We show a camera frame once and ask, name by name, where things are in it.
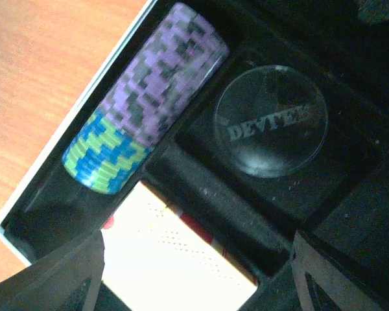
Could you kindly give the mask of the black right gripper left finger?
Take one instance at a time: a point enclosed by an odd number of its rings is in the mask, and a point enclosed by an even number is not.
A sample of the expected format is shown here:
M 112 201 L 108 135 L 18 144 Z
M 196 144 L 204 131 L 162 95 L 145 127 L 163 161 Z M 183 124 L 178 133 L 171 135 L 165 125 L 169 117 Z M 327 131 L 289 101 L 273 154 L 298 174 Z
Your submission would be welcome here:
M 93 310 L 103 269 L 102 233 L 81 234 L 0 282 L 0 310 Z

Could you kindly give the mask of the clear round disc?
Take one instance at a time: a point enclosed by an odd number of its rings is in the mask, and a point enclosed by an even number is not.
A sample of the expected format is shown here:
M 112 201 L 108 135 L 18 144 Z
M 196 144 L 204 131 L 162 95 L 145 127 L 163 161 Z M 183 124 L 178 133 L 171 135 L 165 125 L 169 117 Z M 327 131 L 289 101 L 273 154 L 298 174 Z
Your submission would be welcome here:
M 315 158 L 329 116 L 320 88 L 309 77 L 287 66 L 264 65 L 226 86 L 213 125 L 230 165 L 251 176 L 278 178 Z

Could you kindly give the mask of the aluminium poker case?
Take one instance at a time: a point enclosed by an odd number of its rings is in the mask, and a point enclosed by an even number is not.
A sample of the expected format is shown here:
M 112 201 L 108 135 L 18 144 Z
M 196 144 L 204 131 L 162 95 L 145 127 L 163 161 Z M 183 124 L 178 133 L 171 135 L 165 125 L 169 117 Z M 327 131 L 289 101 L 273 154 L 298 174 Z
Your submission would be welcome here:
M 389 1 L 149 1 L 0 216 L 0 310 L 130 310 L 101 229 L 140 181 L 241 310 L 389 310 Z

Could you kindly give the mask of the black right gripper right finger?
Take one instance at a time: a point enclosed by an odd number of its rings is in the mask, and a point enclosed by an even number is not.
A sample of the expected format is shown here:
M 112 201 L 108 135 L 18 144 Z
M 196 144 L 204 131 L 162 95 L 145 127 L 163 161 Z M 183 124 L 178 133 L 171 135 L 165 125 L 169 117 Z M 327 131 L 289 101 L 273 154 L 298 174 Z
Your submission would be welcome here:
M 295 233 L 290 263 L 303 310 L 389 310 L 389 277 L 311 232 Z

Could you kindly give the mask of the pink playing card deck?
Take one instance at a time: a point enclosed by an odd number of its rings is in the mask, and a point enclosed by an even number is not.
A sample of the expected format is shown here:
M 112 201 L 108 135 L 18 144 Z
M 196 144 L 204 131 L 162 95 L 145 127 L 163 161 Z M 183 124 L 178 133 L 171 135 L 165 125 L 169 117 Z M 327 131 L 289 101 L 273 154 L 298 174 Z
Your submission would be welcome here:
M 212 235 L 138 183 L 102 230 L 103 283 L 132 310 L 238 310 L 256 278 Z

